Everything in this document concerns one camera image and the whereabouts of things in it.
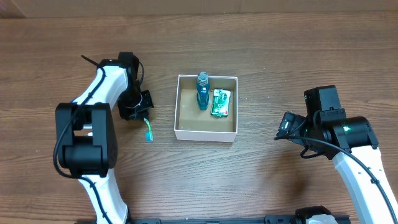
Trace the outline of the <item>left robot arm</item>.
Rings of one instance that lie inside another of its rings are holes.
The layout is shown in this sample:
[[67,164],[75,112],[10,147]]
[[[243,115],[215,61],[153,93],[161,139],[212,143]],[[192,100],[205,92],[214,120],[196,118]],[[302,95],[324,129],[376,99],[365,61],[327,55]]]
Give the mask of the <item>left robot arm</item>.
[[149,91],[142,90],[144,67],[132,52],[95,63],[96,76],[89,87],[55,110],[57,142],[53,165],[63,177],[85,188],[96,213],[95,223],[133,223],[122,199],[114,168],[118,140],[112,109],[126,121],[149,122],[153,108]]

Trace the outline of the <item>green white toothbrush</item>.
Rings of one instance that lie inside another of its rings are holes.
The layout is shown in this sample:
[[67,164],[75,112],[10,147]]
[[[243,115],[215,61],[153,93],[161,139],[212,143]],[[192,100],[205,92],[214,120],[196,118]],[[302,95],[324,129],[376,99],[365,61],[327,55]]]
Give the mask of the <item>green white toothbrush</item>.
[[146,123],[146,125],[148,127],[148,131],[146,131],[146,141],[152,142],[154,140],[154,138],[153,138],[153,132],[152,132],[150,122],[147,118],[144,118],[144,122]]

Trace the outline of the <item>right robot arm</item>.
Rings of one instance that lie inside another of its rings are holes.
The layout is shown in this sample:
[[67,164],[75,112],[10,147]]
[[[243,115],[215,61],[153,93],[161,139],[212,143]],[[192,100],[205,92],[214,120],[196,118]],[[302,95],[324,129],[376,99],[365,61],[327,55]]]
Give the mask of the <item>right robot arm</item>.
[[275,139],[303,146],[301,157],[325,156],[340,174],[361,223],[397,223],[397,200],[388,183],[379,141],[363,116],[349,118],[336,86],[304,93],[307,115],[286,112]]

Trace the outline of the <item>teal mouthwash bottle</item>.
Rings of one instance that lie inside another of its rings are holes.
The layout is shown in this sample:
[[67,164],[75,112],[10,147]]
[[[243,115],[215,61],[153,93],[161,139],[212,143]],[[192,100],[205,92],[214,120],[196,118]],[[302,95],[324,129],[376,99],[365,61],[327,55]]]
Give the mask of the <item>teal mouthwash bottle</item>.
[[197,76],[197,103],[200,110],[207,110],[209,102],[210,81],[206,72],[200,72]]

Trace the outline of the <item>green white soap packet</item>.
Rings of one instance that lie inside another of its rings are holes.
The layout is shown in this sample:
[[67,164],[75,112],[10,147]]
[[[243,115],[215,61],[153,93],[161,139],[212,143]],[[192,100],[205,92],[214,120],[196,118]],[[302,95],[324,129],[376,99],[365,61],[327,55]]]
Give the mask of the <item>green white soap packet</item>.
[[229,103],[231,91],[224,89],[214,89],[211,115],[219,118],[229,115]]

